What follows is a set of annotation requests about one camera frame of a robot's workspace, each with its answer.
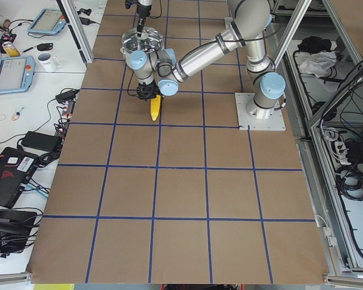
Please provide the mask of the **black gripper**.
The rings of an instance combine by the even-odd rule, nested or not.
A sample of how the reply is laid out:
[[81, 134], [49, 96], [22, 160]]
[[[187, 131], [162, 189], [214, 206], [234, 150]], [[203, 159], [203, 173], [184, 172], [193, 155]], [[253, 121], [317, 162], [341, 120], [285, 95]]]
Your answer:
[[[145, 27], [145, 18], [139, 18], [137, 24], [137, 37], [141, 37]], [[157, 85], [156, 83], [139, 84], [136, 93], [138, 98], [156, 98], [157, 97]]]

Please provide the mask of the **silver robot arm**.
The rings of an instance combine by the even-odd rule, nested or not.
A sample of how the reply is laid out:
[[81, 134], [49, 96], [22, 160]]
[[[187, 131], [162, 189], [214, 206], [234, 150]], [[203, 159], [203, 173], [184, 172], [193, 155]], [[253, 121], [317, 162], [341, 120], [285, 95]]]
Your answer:
[[139, 16], [137, 24], [137, 37], [141, 37], [145, 27], [146, 18], [150, 17], [152, 0], [125, 0], [125, 8], [130, 9], [132, 5], [136, 5], [136, 13]]
[[125, 7], [136, 6], [137, 26], [122, 37], [123, 57], [138, 81], [132, 96], [141, 100], [160, 100], [175, 95], [181, 83], [237, 48], [247, 50], [246, 69], [255, 87], [255, 95], [246, 105], [247, 113], [260, 120], [281, 110], [278, 100], [286, 83], [274, 71], [275, 63], [266, 51], [263, 34], [271, 22], [268, 1], [228, 1], [232, 20], [225, 30], [210, 41], [177, 59], [172, 48], [166, 48], [163, 35], [145, 22], [151, 16], [152, 1], [126, 1]]

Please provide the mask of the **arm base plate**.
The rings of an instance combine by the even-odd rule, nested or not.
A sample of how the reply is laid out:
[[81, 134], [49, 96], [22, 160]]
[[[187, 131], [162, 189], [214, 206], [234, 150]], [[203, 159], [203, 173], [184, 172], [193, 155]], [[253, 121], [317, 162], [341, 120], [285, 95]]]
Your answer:
[[235, 104], [237, 108], [238, 127], [240, 130], [250, 131], [285, 131], [282, 111], [279, 100], [270, 109], [259, 108], [254, 103], [255, 93], [235, 93]]

